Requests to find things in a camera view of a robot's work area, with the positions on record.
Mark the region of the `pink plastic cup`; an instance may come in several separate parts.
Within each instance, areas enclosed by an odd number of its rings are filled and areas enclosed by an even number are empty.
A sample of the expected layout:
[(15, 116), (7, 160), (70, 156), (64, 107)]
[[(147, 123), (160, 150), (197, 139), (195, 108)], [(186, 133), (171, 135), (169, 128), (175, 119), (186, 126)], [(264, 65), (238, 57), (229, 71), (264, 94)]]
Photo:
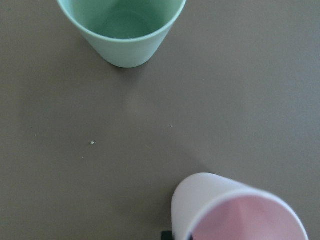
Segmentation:
[(171, 201), (175, 240), (307, 240), (293, 209), (278, 196), (212, 174), (184, 179)]

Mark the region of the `green plastic cup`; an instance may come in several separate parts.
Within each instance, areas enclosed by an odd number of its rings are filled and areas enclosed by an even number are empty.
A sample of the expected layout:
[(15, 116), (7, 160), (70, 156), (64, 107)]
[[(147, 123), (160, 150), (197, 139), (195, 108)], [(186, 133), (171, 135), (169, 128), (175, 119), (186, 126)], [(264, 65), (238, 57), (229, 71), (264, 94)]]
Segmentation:
[(59, 0), (58, 5), (108, 63), (135, 68), (149, 61), (181, 15), (184, 0)]

